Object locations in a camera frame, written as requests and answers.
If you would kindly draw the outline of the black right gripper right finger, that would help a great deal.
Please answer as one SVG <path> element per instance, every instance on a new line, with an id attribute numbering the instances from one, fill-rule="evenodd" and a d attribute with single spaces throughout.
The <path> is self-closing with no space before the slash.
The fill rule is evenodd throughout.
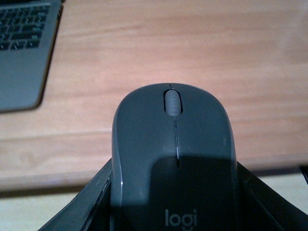
<path id="1" fill-rule="evenodd" d="M 288 202 L 242 164 L 235 164 L 237 231 L 306 231 L 308 215 Z"/>

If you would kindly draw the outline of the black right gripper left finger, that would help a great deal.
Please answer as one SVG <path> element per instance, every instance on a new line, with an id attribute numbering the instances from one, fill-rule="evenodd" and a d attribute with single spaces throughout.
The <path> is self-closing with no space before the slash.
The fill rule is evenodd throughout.
<path id="1" fill-rule="evenodd" d="M 112 163 L 109 160 L 81 192 L 51 218 L 41 231 L 110 230 Z"/>

